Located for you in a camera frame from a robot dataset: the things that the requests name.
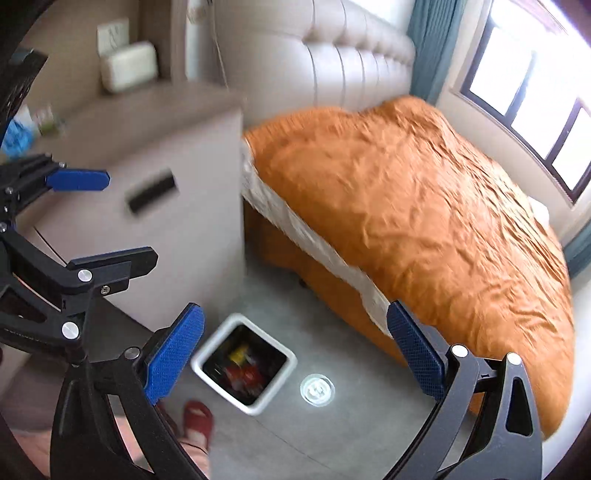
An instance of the metal screw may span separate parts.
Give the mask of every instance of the metal screw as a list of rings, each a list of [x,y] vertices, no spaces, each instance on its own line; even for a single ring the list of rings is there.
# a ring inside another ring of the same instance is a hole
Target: metal screw
[[[66,322],[61,326],[61,334],[68,340],[75,340],[80,335],[80,330],[74,322]]]
[[[136,358],[139,357],[139,352],[140,349],[137,348],[136,346],[130,346],[124,353],[123,355],[125,356],[125,358],[127,360],[135,360]]]
[[[90,281],[92,280],[92,272],[84,268],[78,272],[78,278],[83,282]]]
[[[519,365],[521,363],[521,357],[516,353],[510,352],[507,354],[507,361],[513,365]]]
[[[464,358],[465,356],[468,356],[468,349],[463,345],[454,345],[452,347],[452,353],[455,356],[458,356],[460,358]]]

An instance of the window pane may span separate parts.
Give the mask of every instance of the window pane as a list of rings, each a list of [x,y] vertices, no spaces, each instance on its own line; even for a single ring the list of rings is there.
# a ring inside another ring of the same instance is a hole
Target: window pane
[[[576,93],[556,65],[540,59],[536,62],[512,127],[546,158],[564,128],[573,109]]]
[[[547,33],[536,17],[511,0],[495,0],[491,8],[491,18],[498,27],[529,48],[536,48]]]
[[[505,115],[530,60],[530,49],[500,28],[493,28],[470,91]]]
[[[564,182],[572,190],[585,173],[591,160],[591,118],[581,108],[574,125],[552,163]]]

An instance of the blue plastic bag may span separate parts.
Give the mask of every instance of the blue plastic bag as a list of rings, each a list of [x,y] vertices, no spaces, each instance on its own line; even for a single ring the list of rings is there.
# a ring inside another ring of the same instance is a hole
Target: blue plastic bag
[[[13,160],[22,157],[31,148],[34,140],[33,132],[13,118],[8,124],[1,148],[8,158]]]

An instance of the teal curtain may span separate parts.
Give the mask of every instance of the teal curtain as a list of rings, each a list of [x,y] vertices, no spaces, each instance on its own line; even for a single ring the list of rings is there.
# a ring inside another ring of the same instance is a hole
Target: teal curtain
[[[564,258],[570,278],[575,278],[591,264],[591,222],[564,247]]]
[[[416,0],[408,25],[417,55],[411,95],[434,105],[443,88],[466,0]]]

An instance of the bed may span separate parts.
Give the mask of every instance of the bed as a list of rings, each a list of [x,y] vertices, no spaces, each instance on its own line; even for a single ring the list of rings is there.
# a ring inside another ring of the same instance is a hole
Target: bed
[[[225,80],[246,94],[259,254],[401,361],[385,325],[397,299],[448,343],[517,351],[551,435],[573,376],[560,244],[543,206],[407,95],[410,39],[348,0],[217,0],[213,26]]]

